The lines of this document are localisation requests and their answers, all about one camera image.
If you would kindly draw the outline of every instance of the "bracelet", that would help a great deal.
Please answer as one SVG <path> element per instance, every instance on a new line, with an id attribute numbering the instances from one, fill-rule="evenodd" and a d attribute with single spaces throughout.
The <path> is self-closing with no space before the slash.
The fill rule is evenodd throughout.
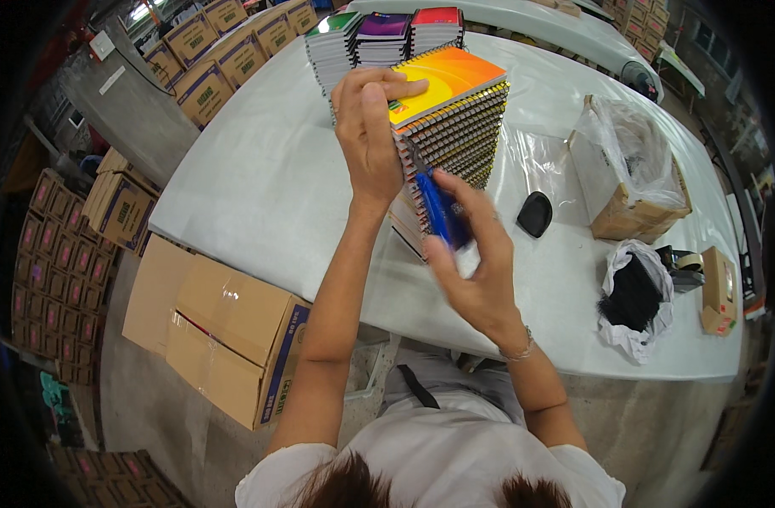
<path id="1" fill-rule="evenodd" d="M 526 335 L 529 337 L 529 340 L 528 340 L 528 344 L 526 344 L 525 350 L 522 353 L 516 356 L 509 356 L 506 353 L 504 353 L 503 350 L 500 350 L 501 356 L 507 362 L 519 362 L 520 360 L 527 359 L 531 355 L 531 352 L 535 350 L 536 344 L 535 344 L 534 337 L 531 336 L 531 329 L 527 324 L 524 324 L 524 327 L 526 327 Z"/>

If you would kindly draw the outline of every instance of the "concrete floor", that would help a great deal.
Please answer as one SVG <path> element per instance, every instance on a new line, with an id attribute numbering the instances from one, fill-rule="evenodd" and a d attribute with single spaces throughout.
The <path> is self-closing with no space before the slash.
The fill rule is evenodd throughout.
<path id="1" fill-rule="evenodd" d="M 662 104 L 698 133 L 695 120 L 673 96 Z M 108 308 L 100 372 L 105 445 L 146 449 L 197 506 L 233 506 L 238 481 L 260 460 L 271 429 L 250 432 L 216 409 L 165 360 L 122 337 L 122 321 L 138 259 L 124 256 Z M 750 356 L 745 327 L 741 365 Z M 381 387 L 396 353 L 384 351 L 377 391 L 345 403 L 340 445 L 376 415 Z M 362 386 L 374 348 L 352 360 L 351 386 Z M 563 375 L 591 455 L 625 483 L 626 505 L 650 508 L 689 503 L 708 473 L 698 468 L 728 401 L 736 398 L 745 369 L 732 384 L 619 381 Z"/>

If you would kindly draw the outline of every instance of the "person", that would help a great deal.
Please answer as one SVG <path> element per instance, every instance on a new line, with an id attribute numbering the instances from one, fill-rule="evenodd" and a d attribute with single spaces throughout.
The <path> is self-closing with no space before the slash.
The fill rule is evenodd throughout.
<path id="1" fill-rule="evenodd" d="M 508 371 L 464 374 L 446 352 L 402 347 L 382 415 L 337 450 L 343 395 L 371 254 L 403 173 L 387 103 L 426 80 L 354 69 L 332 91 L 353 191 L 322 280 L 280 422 L 235 490 L 240 507 L 618 506 L 624 486 L 587 452 L 565 389 L 515 306 L 513 244 L 493 204 L 463 180 L 434 179 L 461 203 L 480 263 L 459 276 L 439 237 L 424 255 L 452 308 L 494 342 Z"/>

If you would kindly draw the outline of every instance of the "concrete pillar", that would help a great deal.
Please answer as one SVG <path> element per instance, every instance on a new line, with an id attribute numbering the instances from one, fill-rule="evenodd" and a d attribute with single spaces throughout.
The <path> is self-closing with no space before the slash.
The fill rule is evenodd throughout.
<path id="1" fill-rule="evenodd" d="M 162 91 L 116 16 L 105 22 L 105 32 L 116 50 L 99 63 L 89 58 L 84 45 L 60 70 L 61 87 L 102 137 L 164 187 L 198 137 L 198 128 L 174 97 Z M 101 93 L 117 72 L 121 74 Z"/>

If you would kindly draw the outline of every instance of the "black strap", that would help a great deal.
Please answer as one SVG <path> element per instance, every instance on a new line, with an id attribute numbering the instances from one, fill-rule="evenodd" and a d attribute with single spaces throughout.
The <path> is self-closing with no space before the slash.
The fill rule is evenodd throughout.
<path id="1" fill-rule="evenodd" d="M 403 375 L 404 381 L 407 383 L 408 388 L 410 388 L 410 392 L 416 396 L 418 401 L 421 402 L 424 407 L 441 409 L 441 406 L 438 405 L 438 401 L 435 401 L 435 397 L 433 397 L 433 395 L 428 392 L 421 383 L 419 383 L 419 381 L 416 379 L 416 375 L 413 374 L 413 371 L 410 369 L 410 367 L 402 363 L 401 365 L 396 365 L 396 368 L 399 369 Z"/>

